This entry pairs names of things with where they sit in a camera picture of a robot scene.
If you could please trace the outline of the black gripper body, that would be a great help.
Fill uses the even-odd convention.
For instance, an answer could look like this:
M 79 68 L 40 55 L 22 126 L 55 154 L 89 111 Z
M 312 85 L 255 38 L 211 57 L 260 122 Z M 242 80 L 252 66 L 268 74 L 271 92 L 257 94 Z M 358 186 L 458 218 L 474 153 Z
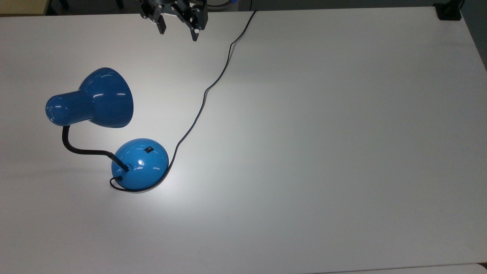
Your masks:
M 208 21 L 206 0 L 139 0 L 140 15 L 155 23 L 155 15 L 176 16 L 188 26 L 190 18 L 197 18 L 204 30 Z

